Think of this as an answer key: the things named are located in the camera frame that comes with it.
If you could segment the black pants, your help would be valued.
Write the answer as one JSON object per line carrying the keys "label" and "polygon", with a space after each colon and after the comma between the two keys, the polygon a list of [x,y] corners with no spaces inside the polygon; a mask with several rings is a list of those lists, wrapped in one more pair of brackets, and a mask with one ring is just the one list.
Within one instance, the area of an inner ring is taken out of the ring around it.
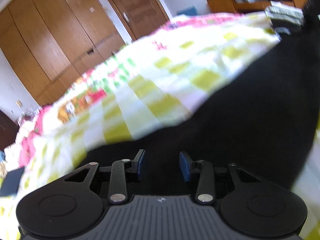
{"label": "black pants", "polygon": [[319,29],[284,36],[187,121],[137,141],[101,146],[84,163],[109,166],[146,151],[139,193],[184,194],[179,153],[236,163],[291,189],[312,148],[319,116]]}

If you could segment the pink cartoon quilt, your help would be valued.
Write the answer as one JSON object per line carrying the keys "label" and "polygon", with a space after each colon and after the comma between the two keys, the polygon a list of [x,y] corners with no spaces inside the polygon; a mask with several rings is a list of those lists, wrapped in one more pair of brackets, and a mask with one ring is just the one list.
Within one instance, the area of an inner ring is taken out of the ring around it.
{"label": "pink cartoon quilt", "polygon": [[[162,25],[152,34],[145,37],[148,47],[157,52],[167,46],[160,41],[165,35],[173,40],[173,33],[182,33],[204,28],[206,26],[222,25],[243,18],[243,14],[215,13],[203,16],[180,15]],[[52,131],[55,126],[66,124],[74,117],[80,116],[85,110],[99,103],[104,98],[109,99],[114,90],[126,83],[133,72],[119,60],[116,54],[103,63],[82,74],[58,100],[60,106],[54,103],[40,107],[30,113],[22,113],[18,119],[20,126],[13,144],[20,167],[26,166],[35,154],[35,137],[42,136],[47,129]]]}

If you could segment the yellow white checkered bedsheet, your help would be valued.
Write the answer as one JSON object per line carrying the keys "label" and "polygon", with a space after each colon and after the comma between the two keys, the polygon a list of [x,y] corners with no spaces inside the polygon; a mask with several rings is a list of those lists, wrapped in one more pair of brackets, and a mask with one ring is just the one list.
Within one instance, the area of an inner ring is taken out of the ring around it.
{"label": "yellow white checkered bedsheet", "polygon": [[139,193],[144,163],[140,178],[127,173],[125,181],[99,172],[105,166],[96,161],[84,163],[96,148],[189,120],[284,36],[301,30],[278,35],[257,13],[178,30],[172,41],[165,35],[167,48],[157,52],[145,37],[125,46],[116,54],[133,72],[128,81],[35,137],[17,194],[1,197],[1,239],[319,239],[319,116],[291,189],[228,163],[212,182],[183,178],[184,194]]}

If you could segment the blue foam mat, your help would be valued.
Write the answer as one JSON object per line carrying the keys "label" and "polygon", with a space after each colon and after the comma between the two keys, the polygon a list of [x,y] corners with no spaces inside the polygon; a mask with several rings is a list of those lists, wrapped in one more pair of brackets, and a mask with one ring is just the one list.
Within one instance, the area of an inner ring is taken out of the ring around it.
{"label": "blue foam mat", "polygon": [[177,15],[197,16],[197,10],[194,6],[185,8],[177,12]]}

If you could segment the dark blue tablet case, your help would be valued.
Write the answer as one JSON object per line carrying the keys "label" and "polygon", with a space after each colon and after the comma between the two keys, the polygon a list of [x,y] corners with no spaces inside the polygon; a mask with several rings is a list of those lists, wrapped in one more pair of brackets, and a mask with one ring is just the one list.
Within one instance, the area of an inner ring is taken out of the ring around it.
{"label": "dark blue tablet case", "polygon": [[23,173],[24,167],[20,167],[7,173],[1,185],[0,197],[7,197],[17,194]]}

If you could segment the dark wooden headboard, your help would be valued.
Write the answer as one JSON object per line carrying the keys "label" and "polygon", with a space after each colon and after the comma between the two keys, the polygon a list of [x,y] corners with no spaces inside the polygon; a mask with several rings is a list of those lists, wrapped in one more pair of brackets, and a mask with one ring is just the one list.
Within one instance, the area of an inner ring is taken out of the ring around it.
{"label": "dark wooden headboard", "polygon": [[0,111],[0,150],[15,142],[19,127],[2,111]]}

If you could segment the wooden wardrobe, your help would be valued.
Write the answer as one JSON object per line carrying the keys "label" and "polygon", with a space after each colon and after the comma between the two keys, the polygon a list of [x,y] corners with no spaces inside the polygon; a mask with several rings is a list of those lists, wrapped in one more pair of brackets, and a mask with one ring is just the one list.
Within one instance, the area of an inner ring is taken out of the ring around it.
{"label": "wooden wardrobe", "polygon": [[40,105],[123,44],[98,0],[12,0],[1,11],[1,49]]}

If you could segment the wooden door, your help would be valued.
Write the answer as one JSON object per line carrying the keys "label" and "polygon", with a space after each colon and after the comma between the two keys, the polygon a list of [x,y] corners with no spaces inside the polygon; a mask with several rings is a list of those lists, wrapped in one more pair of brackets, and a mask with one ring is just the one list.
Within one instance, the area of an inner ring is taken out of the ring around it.
{"label": "wooden door", "polygon": [[108,0],[133,40],[148,36],[169,17],[159,0]]}

